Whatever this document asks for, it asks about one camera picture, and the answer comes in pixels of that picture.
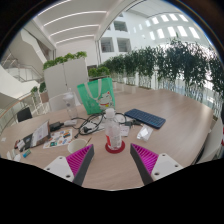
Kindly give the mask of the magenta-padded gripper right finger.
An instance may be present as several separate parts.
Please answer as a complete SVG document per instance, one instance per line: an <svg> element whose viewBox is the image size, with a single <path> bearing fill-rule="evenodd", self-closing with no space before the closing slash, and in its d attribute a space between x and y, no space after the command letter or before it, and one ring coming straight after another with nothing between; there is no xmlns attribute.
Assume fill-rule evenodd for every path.
<svg viewBox="0 0 224 224"><path fill-rule="evenodd" d="M130 154L145 185L182 169L168 154L156 154L136 144L130 145Z"/></svg>

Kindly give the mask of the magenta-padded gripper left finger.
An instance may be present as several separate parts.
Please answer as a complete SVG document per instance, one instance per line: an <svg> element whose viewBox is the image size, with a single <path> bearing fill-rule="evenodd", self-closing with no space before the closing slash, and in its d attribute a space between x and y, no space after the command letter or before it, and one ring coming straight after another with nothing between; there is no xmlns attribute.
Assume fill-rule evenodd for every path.
<svg viewBox="0 0 224 224"><path fill-rule="evenodd" d="M45 167L45 170L81 186L93 156L94 146L89 145L67 157L58 156Z"/></svg>

